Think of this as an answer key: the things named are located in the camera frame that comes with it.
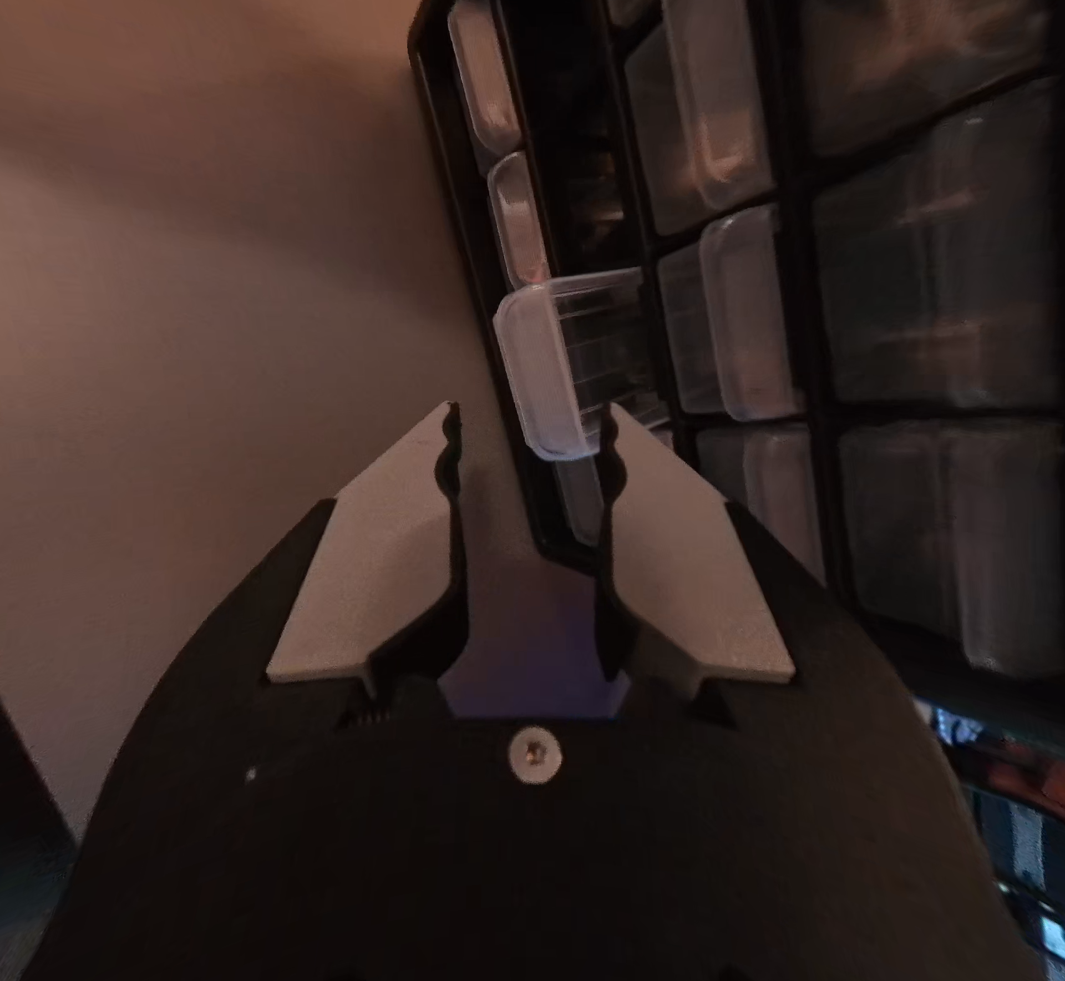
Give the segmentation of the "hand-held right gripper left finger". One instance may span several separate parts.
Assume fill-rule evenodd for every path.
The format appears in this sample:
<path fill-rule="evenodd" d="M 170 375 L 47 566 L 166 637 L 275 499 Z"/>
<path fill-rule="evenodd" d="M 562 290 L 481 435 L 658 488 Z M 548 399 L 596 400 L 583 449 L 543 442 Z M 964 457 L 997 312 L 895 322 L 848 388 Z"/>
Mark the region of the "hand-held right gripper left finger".
<path fill-rule="evenodd" d="M 266 675 L 273 685 L 437 677 L 464 647 L 430 618 L 464 584 L 461 416 L 442 402 L 339 490 Z"/>

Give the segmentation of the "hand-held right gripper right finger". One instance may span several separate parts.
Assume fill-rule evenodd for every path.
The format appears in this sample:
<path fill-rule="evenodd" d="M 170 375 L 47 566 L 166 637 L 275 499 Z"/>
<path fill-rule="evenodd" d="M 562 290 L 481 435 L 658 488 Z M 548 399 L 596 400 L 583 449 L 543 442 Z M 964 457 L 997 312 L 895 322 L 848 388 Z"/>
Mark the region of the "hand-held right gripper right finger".
<path fill-rule="evenodd" d="M 628 412 L 602 412 L 595 649 L 605 678 L 787 686 L 794 661 L 728 500 Z"/>

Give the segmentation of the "clear plastic drawer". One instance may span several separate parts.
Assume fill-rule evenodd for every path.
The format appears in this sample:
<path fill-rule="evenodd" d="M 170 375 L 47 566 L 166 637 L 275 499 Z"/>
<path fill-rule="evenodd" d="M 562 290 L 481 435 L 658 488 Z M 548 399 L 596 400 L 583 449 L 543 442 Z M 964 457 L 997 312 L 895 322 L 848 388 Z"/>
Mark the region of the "clear plastic drawer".
<path fill-rule="evenodd" d="M 522 287 L 492 323 L 523 439 L 538 458 L 594 456 L 612 404 L 649 429 L 668 422 L 639 267 Z"/>

